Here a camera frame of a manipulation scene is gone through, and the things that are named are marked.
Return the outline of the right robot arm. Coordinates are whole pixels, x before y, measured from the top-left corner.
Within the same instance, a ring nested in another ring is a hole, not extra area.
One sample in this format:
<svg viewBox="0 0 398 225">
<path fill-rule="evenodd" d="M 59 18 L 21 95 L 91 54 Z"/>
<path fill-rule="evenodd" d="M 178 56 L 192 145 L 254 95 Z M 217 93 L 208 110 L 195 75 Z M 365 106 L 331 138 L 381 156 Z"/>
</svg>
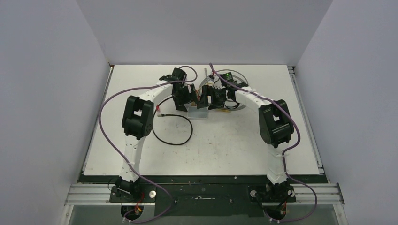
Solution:
<svg viewBox="0 0 398 225">
<path fill-rule="evenodd" d="M 258 112 L 259 133 L 262 140 L 271 146 L 268 149 L 268 183 L 256 196 L 270 202 L 284 202 L 294 196 L 286 165 L 287 151 L 283 143 L 289 143 L 297 127 L 292 121 L 287 103 L 266 98 L 245 82 L 238 82 L 231 73 L 215 74 L 212 84 L 200 87 L 198 108 L 215 109 L 225 106 L 230 100 L 237 106 L 244 105 Z"/>
</svg>

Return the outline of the white network switch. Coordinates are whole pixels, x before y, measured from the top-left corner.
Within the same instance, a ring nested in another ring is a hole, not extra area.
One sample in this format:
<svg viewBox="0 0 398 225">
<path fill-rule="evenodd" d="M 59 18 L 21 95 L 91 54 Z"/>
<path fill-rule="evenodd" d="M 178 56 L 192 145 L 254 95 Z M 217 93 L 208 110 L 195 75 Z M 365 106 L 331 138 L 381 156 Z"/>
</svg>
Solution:
<svg viewBox="0 0 398 225">
<path fill-rule="evenodd" d="M 187 118 L 190 120 L 205 120 L 208 118 L 208 109 L 200 108 L 196 106 L 189 106 L 187 112 Z"/>
</svg>

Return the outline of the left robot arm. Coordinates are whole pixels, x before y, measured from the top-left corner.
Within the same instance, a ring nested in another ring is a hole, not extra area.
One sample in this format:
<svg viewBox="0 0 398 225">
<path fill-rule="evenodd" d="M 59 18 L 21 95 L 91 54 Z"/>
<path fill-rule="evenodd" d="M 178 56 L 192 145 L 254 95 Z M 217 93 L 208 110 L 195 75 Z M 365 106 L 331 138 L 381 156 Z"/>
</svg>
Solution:
<svg viewBox="0 0 398 225">
<path fill-rule="evenodd" d="M 146 137 L 153 130 L 156 106 L 171 96 L 175 108 L 186 112 L 186 104 L 197 101 L 195 87 L 187 80 L 182 68 L 174 68 L 169 75 L 159 78 L 157 84 L 139 96 L 129 96 L 122 117 L 122 128 L 126 135 L 124 163 L 116 187 L 128 202 L 140 198 L 142 188 L 139 184 L 139 164 Z"/>
</svg>

